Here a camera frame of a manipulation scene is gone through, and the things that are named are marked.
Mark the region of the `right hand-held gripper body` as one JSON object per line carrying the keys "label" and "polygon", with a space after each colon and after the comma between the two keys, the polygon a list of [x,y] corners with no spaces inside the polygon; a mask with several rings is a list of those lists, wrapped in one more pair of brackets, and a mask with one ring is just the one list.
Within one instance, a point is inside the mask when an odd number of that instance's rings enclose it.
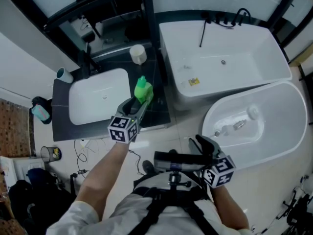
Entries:
{"label": "right hand-held gripper body", "polygon": [[218,163],[202,172],[202,179],[211,188],[218,188],[231,181],[236,166],[229,155],[219,159]]}

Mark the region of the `green detergent bottle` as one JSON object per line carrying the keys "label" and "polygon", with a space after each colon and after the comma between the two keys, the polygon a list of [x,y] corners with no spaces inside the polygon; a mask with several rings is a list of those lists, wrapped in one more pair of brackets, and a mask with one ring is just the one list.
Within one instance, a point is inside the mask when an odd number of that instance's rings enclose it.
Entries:
{"label": "green detergent bottle", "polygon": [[147,104],[149,105],[151,103],[154,96],[153,86],[146,80],[145,76],[141,76],[140,78],[138,78],[134,90],[134,96],[141,104],[147,102]]}

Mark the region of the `person's left forearm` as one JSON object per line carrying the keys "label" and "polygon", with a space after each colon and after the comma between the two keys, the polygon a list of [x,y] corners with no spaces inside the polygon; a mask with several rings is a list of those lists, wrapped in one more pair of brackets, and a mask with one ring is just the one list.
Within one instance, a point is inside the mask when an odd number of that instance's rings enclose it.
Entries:
{"label": "person's left forearm", "polygon": [[75,199],[92,206],[99,220],[103,217],[108,195],[116,183],[129,146],[117,142],[89,172]]}

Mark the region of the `dark wooden vanity cabinet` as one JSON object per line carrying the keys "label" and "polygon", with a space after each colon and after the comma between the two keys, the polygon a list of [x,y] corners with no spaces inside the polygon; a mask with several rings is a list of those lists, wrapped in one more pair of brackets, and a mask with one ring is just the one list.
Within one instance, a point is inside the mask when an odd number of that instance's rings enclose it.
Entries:
{"label": "dark wooden vanity cabinet", "polygon": [[[158,50],[149,44],[145,45],[147,61],[142,65],[135,65],[128,49],[119,49],[112,53],[102,53],[93,57],[101,67],[100,72],[122,68],[128,73],[130,89],[134,90],[137,79],[145,76],[152,84],[154,97],[149,105],[141,127],[144,130],[163,128],[171,122],[169,103],[166,100],[164,85],[167,83],[166,69],[163,58]],[[70,84],[59,79],[54,80],[52,96],[52,130],[54,141],[91,139],[108,136],[107,120],[74,125],[69,118],[69,90]]]}

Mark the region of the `white sink basin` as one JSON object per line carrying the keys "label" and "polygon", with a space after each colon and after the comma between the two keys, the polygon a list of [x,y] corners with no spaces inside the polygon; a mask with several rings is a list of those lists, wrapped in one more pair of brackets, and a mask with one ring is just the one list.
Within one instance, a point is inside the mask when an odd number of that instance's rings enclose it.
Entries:
{"label": "white sink basin", "polygon": [[72,84],[69,118],[75,125],[108,120],[131,97],[126,70],[117,68]]}

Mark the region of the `person's left shoe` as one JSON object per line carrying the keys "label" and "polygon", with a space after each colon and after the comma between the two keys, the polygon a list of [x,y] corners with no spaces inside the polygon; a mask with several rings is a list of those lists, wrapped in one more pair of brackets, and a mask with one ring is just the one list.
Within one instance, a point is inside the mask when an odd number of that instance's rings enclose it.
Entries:
{"label": "person's left shoe", "polygon": [[148,160],[142,162],[142,168],[147,175],[155,174],[154,165]]}

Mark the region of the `black sink faucet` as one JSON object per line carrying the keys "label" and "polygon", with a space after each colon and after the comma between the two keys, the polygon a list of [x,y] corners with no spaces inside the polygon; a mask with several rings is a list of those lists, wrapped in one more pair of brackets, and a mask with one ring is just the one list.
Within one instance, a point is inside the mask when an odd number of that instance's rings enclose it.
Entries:
{"label": "black sink faucet", "polygon": [[88,79],[91,75],[99,73],[101,70],[101,67],[83,50],[78,53],[78,65],[84,79]]}

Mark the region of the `tall white cup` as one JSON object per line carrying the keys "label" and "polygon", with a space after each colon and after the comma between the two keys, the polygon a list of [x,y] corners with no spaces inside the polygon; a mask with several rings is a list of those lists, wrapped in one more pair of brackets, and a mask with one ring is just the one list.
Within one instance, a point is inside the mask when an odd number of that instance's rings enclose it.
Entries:
{"label": "tall white cup", "polygon": [[56,72],[56,77],[57,79],[69,84],[71,84],[74,80],[70,72],[68,72],[64,67],[58,69],[58,71]]}

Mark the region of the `person's white shirt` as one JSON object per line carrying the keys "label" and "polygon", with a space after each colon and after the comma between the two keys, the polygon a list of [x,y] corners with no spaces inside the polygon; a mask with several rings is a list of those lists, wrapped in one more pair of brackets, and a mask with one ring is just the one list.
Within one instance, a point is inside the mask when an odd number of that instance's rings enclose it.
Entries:
{"label": "person's white shirt", "polygon": [[[128,235],[148,214],[151,202],[152,199],[142,193],[131,193],[109,218],[100,220],[92,206],[75,201],[60,220],[47,229],[46,235]],[[218,235],[253,235],[249,229],[235,230],[222,224],[210,200],[198,200],[195,204]],[[182,208],[167,207],[147,235],[203,235],[203,232]]]}

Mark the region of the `black chest harness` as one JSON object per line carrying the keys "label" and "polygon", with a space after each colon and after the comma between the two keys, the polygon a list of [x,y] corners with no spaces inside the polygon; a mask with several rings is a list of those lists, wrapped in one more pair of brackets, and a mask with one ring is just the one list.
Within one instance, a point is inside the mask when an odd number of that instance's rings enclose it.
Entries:
{"label": "black chest harness", "polygon": [[158,222],[160,214],[166,207],[182,208],[197,224],[204,235],[218,235],[215,229],[204,217],[203,211],[195,204],[198,200],[208,200],[202,185],[191,186],[191,181],[185,183],[171,182],[170,189],[138,187],[133,194],[151,198],[147,207],[148,214],[137,224],[128,235],[145,235],[150,227]]}

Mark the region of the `dark green oval bathtub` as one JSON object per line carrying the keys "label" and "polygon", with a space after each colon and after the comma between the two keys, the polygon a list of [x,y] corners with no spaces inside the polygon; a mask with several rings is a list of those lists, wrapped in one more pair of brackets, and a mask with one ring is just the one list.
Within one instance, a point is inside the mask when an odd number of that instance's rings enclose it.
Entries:
{"label": "dark green oval bathtub", "polygon": [[[259,118],[251,120],[247,108],[257,106]],[[239,130],[233,125],[246,119]],[[206,113],[202,135],[213,139],[231,156],[238,169],[262,164],[298,148],[307,129],[308,113],[299,89],[280,81],[229,95]]]}

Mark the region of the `white rectangular bathtub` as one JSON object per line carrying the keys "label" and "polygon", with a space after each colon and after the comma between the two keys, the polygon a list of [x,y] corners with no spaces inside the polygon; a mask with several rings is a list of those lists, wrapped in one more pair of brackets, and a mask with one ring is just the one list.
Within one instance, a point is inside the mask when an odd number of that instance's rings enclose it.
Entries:
{"label": "white rectangular bathtub", "polygon": [[[243,24],[224,28],[203,21],[159,25],[161,51],[172,81],[184,99],[234,92],[280,80],[291,80],[287,61],[271,32]],[[188,80],[200,83],[190,86]]]}

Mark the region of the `black hand shower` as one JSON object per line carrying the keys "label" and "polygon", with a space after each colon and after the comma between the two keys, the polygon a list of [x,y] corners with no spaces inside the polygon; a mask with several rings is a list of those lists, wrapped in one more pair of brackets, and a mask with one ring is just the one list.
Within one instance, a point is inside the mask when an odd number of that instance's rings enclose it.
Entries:
{"label": "black hand shower", "polygon": [[202,47],[202,42],[203,42],[203,38],[204,38],[205,29],[206,29],[207,24],[211,24],[211,20],[209,18],[206,18],[204,21],[199,47]]}

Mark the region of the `black high-back office chair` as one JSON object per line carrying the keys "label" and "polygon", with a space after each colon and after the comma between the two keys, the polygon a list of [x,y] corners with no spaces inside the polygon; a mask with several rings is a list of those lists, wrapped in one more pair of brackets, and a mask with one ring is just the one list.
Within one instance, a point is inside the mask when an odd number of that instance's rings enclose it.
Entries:
{"label": "black high-back office chair", "polygon": [[45,235],[76,198],[74,179],[78,174],[70,175],[70,190],[65,182],[44,169],[30,169],[27,175],[29,182],[18,180],[9,189],[11,210],[28,235]]}

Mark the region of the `black metal mirror shelf frame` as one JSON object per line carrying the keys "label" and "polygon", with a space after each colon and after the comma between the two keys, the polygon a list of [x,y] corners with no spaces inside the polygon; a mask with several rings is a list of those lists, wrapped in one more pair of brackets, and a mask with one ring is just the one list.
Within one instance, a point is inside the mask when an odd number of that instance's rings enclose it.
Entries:
{"label": "black metal mirror shelf frame", "polygon": [[153,0],[9,0],[72,61],[154,43]]}

